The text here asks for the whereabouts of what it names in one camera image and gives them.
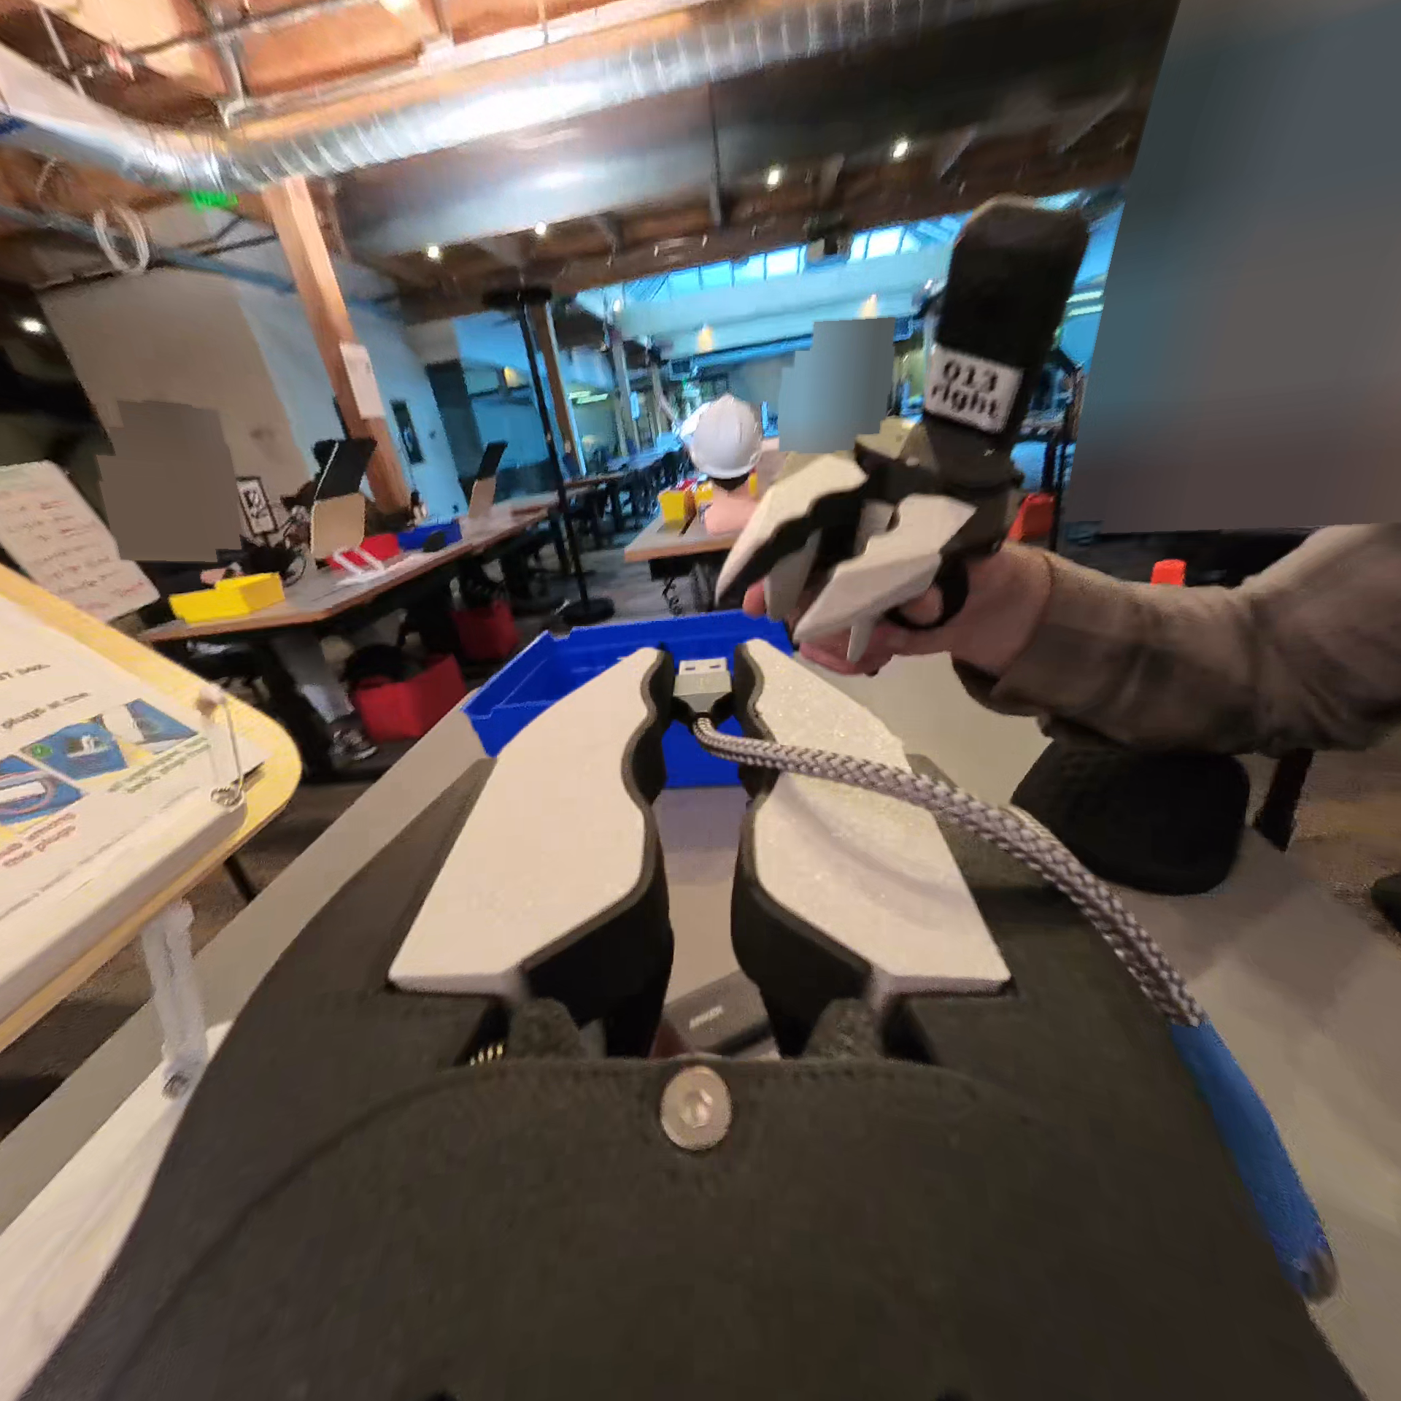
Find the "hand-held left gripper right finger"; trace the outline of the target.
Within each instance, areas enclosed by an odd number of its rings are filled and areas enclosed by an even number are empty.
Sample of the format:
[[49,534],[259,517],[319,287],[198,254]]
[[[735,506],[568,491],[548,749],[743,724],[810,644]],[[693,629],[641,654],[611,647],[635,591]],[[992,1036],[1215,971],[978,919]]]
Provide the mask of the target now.
[[[913,774],[896,736],[770,642],[733,659],[758,736]],[[778,774],[750,808],[758,894],[851,954],[868,998],[1000,993],[1010,973],[933,816],[828,779]]]

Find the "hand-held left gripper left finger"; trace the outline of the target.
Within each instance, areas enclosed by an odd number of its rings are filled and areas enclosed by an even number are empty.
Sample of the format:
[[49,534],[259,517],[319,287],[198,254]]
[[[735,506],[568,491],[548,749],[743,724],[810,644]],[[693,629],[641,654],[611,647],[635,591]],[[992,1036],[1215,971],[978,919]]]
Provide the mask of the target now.
[[670,657],[636,649],[518,731],[488,774],[389,964],[403,993],[606,1009],[643,976],[641,953],[586,953],[590,936],[670,931],[653,803],[665,779]]

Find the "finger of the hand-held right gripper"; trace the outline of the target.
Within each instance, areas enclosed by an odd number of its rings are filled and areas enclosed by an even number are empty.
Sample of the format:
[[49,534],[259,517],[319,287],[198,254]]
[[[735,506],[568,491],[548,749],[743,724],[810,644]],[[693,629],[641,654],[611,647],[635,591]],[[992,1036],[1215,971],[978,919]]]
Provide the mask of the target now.
[[821,454],[771,482],[730,546],[715,582],[715,602],[738,607],[760,586],[763,609],[796,609],[828,596],[828,609],[878,609],[865,576],[835,572],[863,551],[863,509],[880,496],[875,457]]
[[796,646],[845,639],[845,656],[860,659],[876,622],[933,586],[942,554],[975,516],[950,496],[906,496],[883,531],[836,564],[793,626]]

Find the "braided cable blue tape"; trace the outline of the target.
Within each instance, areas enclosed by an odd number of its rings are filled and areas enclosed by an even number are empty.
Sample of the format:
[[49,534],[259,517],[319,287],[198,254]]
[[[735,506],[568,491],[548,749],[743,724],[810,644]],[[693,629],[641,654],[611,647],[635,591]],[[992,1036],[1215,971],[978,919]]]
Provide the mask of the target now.
[[945,781],[903,772],[873,759],[721,734],[718,724],[731,697],[730,671],[723,659],[686,659],[678,664],[671,704],[705,751],[735,766],[841,784],[947,818],[1035,871],[1072,901],[1167,1023],[1178,1059],[1212,1114],[1217,1134],[1235,1163],[1288,1281],[1310,1303],[1325,1301],[1335,1293],[1337,1263],[1320,1216],[1265,1103],[1180,974],[1108,884],[1090,874],[1035,819],[987,804]]

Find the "blue plastic bin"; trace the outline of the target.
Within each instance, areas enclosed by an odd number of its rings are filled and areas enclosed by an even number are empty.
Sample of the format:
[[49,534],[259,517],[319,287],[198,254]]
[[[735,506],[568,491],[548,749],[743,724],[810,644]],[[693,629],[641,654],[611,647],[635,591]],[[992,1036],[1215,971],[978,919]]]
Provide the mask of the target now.
[[[740,611],[701,616],[643,619],[576,627],[563,636],[541,634],[463,706],[463,714],[491,759],[513,742],[543,711],[603,674],[625,656],[653,647],[673,661],[731,662],[743,642],[765,641],[793,656],[793,644],[780,622],[750,619]],[[680,724],[661,741],[666,791],[738,788],[735,764],[706,754]]]

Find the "slim dark grey hub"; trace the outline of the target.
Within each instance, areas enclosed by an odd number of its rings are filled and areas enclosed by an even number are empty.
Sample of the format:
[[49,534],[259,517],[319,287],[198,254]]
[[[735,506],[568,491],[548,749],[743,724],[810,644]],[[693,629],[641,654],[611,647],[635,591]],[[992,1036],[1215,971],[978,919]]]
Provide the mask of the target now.
[[740,971],[665,1003],[653,1043],[656,1058],[763,1058],[775,1051],[758,989]]

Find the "person's right forearm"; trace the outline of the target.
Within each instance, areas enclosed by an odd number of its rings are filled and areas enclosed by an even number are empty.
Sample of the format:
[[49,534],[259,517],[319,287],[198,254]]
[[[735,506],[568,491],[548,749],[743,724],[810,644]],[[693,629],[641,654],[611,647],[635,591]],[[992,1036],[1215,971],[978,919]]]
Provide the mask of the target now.
[[1399,527],[1308,534],[1237,587],[1130,584],[1048,556],[1043,616],[983,706],[1140,749],[1365,749],[1399,721]]

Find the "person's right hand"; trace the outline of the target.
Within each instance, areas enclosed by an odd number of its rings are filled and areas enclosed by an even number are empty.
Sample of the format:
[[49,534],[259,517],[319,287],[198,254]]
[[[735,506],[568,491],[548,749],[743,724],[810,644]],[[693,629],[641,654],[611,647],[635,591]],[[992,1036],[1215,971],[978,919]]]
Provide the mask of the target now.
[[796,642],[798,656],[830,672],[873,676],[896,657],[945,654],[982,674],[1000,676],[1027,647],[1052,584],[1048,554],[1017,542],[967,564],[962,607],[950,611],[937,587],[881,617],[850,654],[848,634]]

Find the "white hard hat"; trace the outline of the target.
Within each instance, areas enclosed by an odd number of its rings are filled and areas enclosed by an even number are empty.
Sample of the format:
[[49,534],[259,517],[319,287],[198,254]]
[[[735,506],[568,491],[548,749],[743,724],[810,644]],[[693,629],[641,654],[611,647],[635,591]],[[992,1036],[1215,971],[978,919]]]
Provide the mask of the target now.
[[728,394],[693,411],[676,436],[693,471],[721,486],[743,482],[756,467],[765,442],[753,407]]

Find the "red bag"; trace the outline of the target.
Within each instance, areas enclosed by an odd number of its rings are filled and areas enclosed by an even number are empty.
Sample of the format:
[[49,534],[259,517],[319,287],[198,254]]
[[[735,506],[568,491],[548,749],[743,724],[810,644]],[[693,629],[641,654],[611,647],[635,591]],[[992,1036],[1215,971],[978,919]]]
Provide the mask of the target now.
[[346,692],[363,736],[384,746],[423,739],[449,711],[460,709],[466,682],[458,661],[441,656],[403,679],[366,677]]

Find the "long wooden workbench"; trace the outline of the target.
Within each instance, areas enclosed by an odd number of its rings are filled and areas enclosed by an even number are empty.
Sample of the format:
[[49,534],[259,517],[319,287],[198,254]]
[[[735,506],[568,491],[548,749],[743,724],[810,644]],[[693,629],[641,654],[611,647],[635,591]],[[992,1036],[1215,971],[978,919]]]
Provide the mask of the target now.
[[481,519],[460,517],[460,541],[434,552],[406,552],[376,571],[308,571],[284,589],[284,599],[246,617],[186,624],[158,624],[136,639],[151,649],[169,649],[198,641],[263,641],[284,634],[324,637],[359,621],[369,622],[419,599],[434,599],[456,574],[463,561],[480,559],[515,541],[540,522],[550,507],[515,507],[503,504]]

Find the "yellow plastic bin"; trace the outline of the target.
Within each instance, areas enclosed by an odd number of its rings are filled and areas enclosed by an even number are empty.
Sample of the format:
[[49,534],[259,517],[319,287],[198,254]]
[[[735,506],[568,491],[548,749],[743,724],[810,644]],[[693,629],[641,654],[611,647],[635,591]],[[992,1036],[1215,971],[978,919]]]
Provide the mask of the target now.
[[284,602],[283,581],[274,572],[224,576],[188,592],[171,594],[166,604],[184,626],[211,626],[244,619]]

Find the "small handwritten whiteboard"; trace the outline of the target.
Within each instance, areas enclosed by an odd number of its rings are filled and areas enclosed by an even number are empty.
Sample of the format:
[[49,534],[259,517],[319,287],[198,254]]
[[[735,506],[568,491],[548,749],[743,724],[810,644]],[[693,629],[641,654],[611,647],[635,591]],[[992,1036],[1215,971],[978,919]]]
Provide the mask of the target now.
[[34,586],[111,622],[159,601],[139,566],[49,461],[1,467],[1,549]]

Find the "silver ventilation duct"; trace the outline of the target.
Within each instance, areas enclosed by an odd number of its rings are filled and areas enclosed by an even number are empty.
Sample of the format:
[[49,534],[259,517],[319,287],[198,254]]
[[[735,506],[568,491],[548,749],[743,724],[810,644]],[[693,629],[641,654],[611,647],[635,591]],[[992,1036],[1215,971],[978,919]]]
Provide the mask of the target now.
[[236,129],[98,104],[3,47],[3,144],[163,190],[254,194],[683,94],[766,67],[925,39],[1032,4],[605,4],[414,67],[278,102]]

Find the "brown wooden post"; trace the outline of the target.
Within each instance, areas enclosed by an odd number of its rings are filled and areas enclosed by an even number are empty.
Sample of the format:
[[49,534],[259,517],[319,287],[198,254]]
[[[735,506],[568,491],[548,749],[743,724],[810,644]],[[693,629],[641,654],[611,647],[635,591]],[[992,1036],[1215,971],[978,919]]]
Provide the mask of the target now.
[[373,444],[366,466],[371,499],[381,514],[406,514],[409,486],[398,461],[368,351],[351,324],[304,177],[273,184],[263,195],[309,336],[326,371],[343,434]]

